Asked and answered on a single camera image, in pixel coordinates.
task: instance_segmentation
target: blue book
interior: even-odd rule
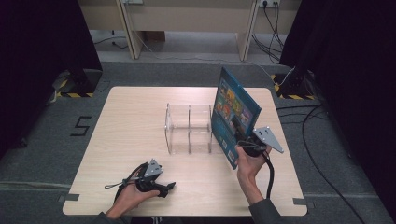
[[[211,118],[212,133],[218,140],[231,166],[236,169],[238,154],[234,123],[238,131],[250,136],[262,109],[245,91],[239,81],[226,69],[221,69],[218,91]]]

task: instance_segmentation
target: gray sleeve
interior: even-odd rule
[[[252,204],[249,208],[255,224],[283,223],[270,199]]]
[[[108,218],[105,213],[101,212],[91,224],[119,224],[118,221]]]

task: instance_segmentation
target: gray carpet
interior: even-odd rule
[[[109,90],[114,86],[215,87],[221,69],[220,64],[102,65],[104,73],[92,98],[58,98],[41,113],[26,137],[28,146],[12,149],[0,160],[0,224],[89,223],[92,217],[65,216],[63,203],[59,199],[67,194],[73,182]],[[319,100],[276,98],[271,79],[257,66],[226,67],[245,87],[270,89],[278,108],[320,104]],[[271,74],[289,71],[289,68],[281,66],[266,68]],[[311,109],[278,110],[309,207],[306,216],[287,219],[292,223],[360,223],[309,159],[304,147],[301,121]],[[305,124],[305,139],[322,173],[343,193],[365,223],[392,223],[364,172],[348,157],[326,108],[321,107],[316,113],[317,116]],[[83,130],[75,128],[80,116],[91,117],[80,123],[90,128],[85,136],[71,136],[72,133],[83,133]]]

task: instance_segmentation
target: transparent book holder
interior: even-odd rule
[[[212,134],[213,105],[169,105],[165,137],[169,154],[222,153]]]

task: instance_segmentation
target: stand base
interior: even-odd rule
[[[286,74],[275,74],[272,75],[272,79],[275,83],[282,83],[285,79]],[[290,88],[287,83],[280,86],[275,85],[276,95],[282,99],[293,99],[293,100],[313,100],[314,96],[311,93],[312,90],[309,87],[306,79],[303,80],[298,88]]]
[[[99,70],[84,70],[84,72],[87,76],[86,83],[76,84],[71,76],[69,76],[62,83],[57,96],[73,98],[92,97],[103,72]]]

